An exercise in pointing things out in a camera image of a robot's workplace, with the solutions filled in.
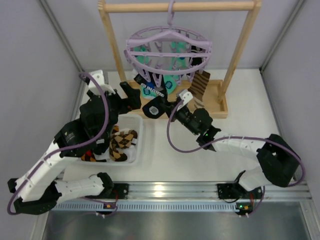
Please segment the brown argyle sock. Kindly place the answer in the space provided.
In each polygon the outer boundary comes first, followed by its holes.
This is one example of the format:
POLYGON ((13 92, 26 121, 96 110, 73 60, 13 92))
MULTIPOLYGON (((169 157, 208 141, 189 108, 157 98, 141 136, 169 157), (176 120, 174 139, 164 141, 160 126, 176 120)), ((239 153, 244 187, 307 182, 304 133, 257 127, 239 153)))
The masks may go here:
POLYGON ((137 155, 138 133, 134 129, 113 127, 109 142, 109 156, 114 162, 131 163, 137 155))

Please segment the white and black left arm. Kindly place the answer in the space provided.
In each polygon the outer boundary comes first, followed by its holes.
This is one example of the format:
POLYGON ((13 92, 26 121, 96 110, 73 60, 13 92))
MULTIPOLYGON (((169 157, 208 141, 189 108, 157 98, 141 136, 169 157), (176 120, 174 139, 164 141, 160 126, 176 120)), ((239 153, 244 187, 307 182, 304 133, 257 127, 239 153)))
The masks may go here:
POLYGON ((121 82, 126 98, 116 90, 103 94, 88 90, 88 101, 79 108, 79 117, 66 123, 54 136, 47 151, 22 177, 11 178, 13 193, 7 211, 10 215, 41 215, 57 204, 77 199, 106 199, 114 194, 114 183, 106 172, 82 180, 62 181, 58 175, 87 152, 102 155, 109 147, 119 115, 141 108, 140 90, 121 82))

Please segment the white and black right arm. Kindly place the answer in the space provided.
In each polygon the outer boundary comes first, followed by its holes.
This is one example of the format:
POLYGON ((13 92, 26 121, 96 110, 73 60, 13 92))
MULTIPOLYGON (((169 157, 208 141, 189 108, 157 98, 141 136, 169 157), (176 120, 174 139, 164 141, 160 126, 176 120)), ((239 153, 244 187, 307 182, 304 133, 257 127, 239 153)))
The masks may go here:
POLYGON ((271 134, 267 138, 259 138, 232 135, 214 127, 213 119, 204 108, 191 112, 181 100, 161 100, 159 105, 169 117, 169 124, 178 121, 197 137, 199 149, 231 153, 258 163, 253 169, 241 171, 234 182, 218 187, 229 191, 224 194, 225 199, 240 199, 270 184, 281 188, 293 186, 291 180, 301 160, 281 136, 271 134))

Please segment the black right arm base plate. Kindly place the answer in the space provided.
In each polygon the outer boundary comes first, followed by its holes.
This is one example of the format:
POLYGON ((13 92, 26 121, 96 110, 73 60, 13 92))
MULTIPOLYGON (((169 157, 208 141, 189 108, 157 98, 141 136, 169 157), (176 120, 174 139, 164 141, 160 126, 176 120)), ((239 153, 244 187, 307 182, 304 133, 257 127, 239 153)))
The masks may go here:
POLYGON ((257 187, 248 191, 238 183, 219 183, 217 184, 217 193, 220 200, 234 203, 238 200, 260 200, 263 195, 263 189, 257 187))

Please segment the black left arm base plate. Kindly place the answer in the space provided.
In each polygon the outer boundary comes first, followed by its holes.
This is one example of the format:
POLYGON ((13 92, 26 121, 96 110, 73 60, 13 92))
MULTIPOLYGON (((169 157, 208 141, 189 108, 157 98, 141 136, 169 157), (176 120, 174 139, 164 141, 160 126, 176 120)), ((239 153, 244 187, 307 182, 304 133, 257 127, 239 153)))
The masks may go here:
POLYGON ((114 183, 113 187, 107 187, 99 195, 99 199, 122 200, 125 199, 129 193, 128 183, 114 183))

